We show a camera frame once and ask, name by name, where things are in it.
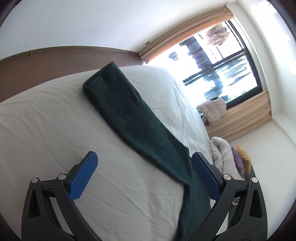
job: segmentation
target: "silver screw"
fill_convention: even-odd
[[[258,182],[258,179],[255,178],[255,177],[252,177],[251,180],[252,180],[252,182],[254,182],[254,183],[257,183],[257,182]]]
[[[230,180],[230,179],[231,179],[231,176],[230,176],[229,174],[225,174],[225,175],[224,175],[224,179],[225,179],[225,180]]]
[[[65,178],[66,178],[66,175],[65,174],[60,174],[58,176],[58,179],[60,179],[60,180],[64,180]]]
[[[36,183],[38,182],[38,178],[37,177],[34,177],[32,180],[31,180],[32,183]]]

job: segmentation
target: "yellow pillow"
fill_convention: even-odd
[[[240,155],[243,163],[244,169],[247,171],[248,174],[251,172],[251,158],[250,156],[242,149],[242,147],[237,144],[237,153]]]

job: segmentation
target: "white bed sheet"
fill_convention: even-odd
[[[212,163],[208,135],[184,86],[157,67],[120,69],[190,154],[201,151]],[[128,147],[85,98],[82,84],[95,72],[48,81],[0,104],[0,212],[20,237],[30,180],[67,173],[92,150],[99,164],[75,203],[99,237],[172,240],[183,186]]]

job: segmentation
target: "blue gripper pad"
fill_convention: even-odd
[[[220,185],[199,154],[192,155],[192,168],[202,182],[209,197],[216,202],[220,199]]]
[[[80,164],[75,165],[68,173],[68,195],[73,202],[75,199],[79,199],[93,175],[98,165],[98,156],[95,152],[88,152],[83,158]]]

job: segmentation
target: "beige curtain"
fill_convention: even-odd
[[[182,40],[189,38],[193,34],[219,22],[230,20],[231,18],[233,18],[233,15],[226,6],[203,13],[180,24],[153,42],[147,44],[139,52],[139,55],[148,63],[157,55],[163,53],[175,44],[180,43]]]
[[[214,125],[207,127],[209,137],[221,137],[232,141],[241,137],[271,119],[268,91],[248,99],[227,110]]]

